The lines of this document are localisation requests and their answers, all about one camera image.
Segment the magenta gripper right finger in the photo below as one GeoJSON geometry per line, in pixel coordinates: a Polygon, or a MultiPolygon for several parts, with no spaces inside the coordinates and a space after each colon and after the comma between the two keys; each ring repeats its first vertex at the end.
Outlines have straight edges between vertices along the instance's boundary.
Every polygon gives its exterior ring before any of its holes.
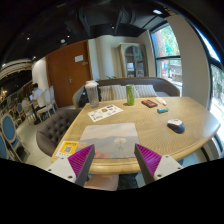
{"type": "Polygon", "coordinates": [[[145,184],[150,184],[182,169],[182,166],[172,156],[159,155],[140,144],[135,145],[134,154],[145,184]]]}

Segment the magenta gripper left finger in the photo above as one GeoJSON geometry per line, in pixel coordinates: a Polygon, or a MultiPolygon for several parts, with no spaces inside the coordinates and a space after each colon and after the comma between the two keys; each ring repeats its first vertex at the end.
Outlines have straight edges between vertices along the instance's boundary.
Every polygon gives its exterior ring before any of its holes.
{"type": "Polygon", "coordinates": [[[57,159],[47,171],[83,187],[94,155],[95,146],[89,145],[68,158],[57,159]]]}

